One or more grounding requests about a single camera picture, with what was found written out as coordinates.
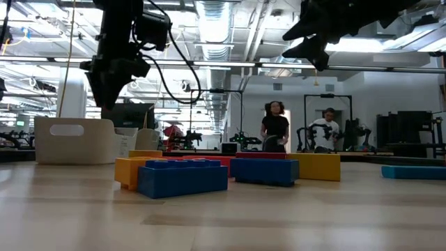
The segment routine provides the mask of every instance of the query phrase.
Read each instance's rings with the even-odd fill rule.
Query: fluorescent light
[[[148,64],[154,65],[153,61],[146,60]],[[185,66],[186,62],[182,60],[157,60],[156,61],[160,66]]]
[[[396,40],[389,40],[384,42],[384,50],[392,49],[402,49],[405,46],[415,42],[416,40],[424,37],[425,35],[431,33],[433,29],[421,29],[421,27],[416,27],[412,33],[402,36]]]
[[[68,62],[68,58],[55,58],[54,60],[56,62],[64,62],[64,63]],[[89,59],[89,58],[71,58],[70,62],[72,62],[72,63],[81,63],[81,62],[90,61],[90,60],[91,59]]]
[[[379,40],[364,38],[341,38],[336,45],[327,44],[328,52],[381,52],[383,44]]]
[[[206,47],[207,49],[223,48],[223,47],[234,48],[234,44],[232,44],[232,43],[194,42],[194,45],[195,45],[195,47],[202,46],[202,47]]]
[[[262,68],[314,69],[314,66],[298,63],[262,63]]]
[[[443,51],[446,46],[446,38],[441,38],[426,47],[421,48],[418,52],[438,52]]]
[[[231,67],[221,67],[221,66],[202,66],[200,70],[231,70]]]
[[[0,61],[47,61],[47,58],[36,56],[0,56]]]
[[[217,61],[196,61],[194,62],[196,66],[228,66],[228,67],[254,67],[255,63],[245,63],[245,62],[217,62]]]

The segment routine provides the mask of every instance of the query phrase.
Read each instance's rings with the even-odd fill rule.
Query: ceiling pipe
[[[262,1],[259,1],[257,3],[257,7],[255,9],[254,20],[252,21],[251,27],[249,28],[248,40],[246,42],[245,52],[243,52],[242,61],[248,60],[248,54],[249,54],[249,51],[251,50],[252,41],[254,40],[254,37],[256,35],[257,26],[259,25],[263,5],[264,5],[264,2],[262,2]]]
[[[199,14],[200,40],[203,43],[221,43],[222,45],[202,46],[203,57],[206,61],[229,61],[231,48],[225,44],[231,39],[232,3],[223,1],[198,1],[196,2]],[[228,89],[225,70],[208,70],[207,89]],[[209,94],[211,98],[210,110],[219,107],[227,99],[227,95]],[[220,131],[219,124],[224,119],[226,112],[213,111],[213,119],[216,131]]]
[[[263,18],[259,31],[257,31],[256,42],[254,42],[254,47],[252,48],[251,56],[249,56],[249,61],[253,61],[256,58],[257,50],[259,49],[260,42],[262,41],[263,35],[265,33],[266,22],[268,21],[268,18],[271,16],[273,6],[274,4],[272,3],[272,1],[268,1],[265,10],[265,17]]]

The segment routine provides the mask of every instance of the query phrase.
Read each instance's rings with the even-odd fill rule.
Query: large toy brick
[[[320,181],[341,181],[339,154],[291,153],[289,160],[299,160],[299,178]]]
[[[288,187],[299,178],[297,160],[234,158],[231,166],[237,182]]]
[[[121,183],[122,188],[136,191],[138,184],[138,167],[144,166],[147,160],[163,160],[162,158],[117,158],[114,164],[114,180]]]
[[[219,160],[222,165],[228,167],[228,177],[232,177],[231,176],[231,159],[233,159],[234,157],[232,156],[184,156],[185,159],[191,159],[191,160],[198,160],[198,159],[204,159],[204,160]]]
[[[130,150],[128,151],[128,156],[133,157],[151,157],[151,158],[161,158],[162,151],[150,151],[150,150]]]
[[[256,158],[256,159],[274,159],[274,160],[285,160],[286,153],[254,153],[254,152],[238,152],[236,153],[237,158]]]
[[[217,160],[148,161],[137,191],[152,199],[228,189],[228,169]]]
[[[446,180],[446,167],[382,166],[384,178]]]

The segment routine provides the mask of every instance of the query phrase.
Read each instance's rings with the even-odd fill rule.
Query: air duct
[[[215,43],[228,43],[230,39],[232,4],[223,1],[198,1],[197,12],[199,19],[200,39],[203,43],[203,57],[207,61],[228,61],[230,48]],[[225,70],[208,70],[208,89],[227,89],[229,87]],[[208,94],[210,110],[213,110],[215,130],[220,131],[220,123],[224,120],[225,112],[222,102],[227,95]]]

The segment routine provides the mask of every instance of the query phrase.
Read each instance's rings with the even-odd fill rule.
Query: man
[[[324,138],[325,132],[323,128],[314,127],[317,135],[317,137],[314,139],[314,141],[316,142],[316,147],[322,146],[327,149],[330,149],[331,151],[335,149],[335,143],[337,140],[333,137],[333,134],[339,133],[339,125],[333,121],[334,118],[335,118],[335,110],[333,108],[327,108],[323,112],[323,119],[316,119],[313,123],[309,125],[309,126],[313,124],[326,125],[332,128],[330,138],[326,139]]]

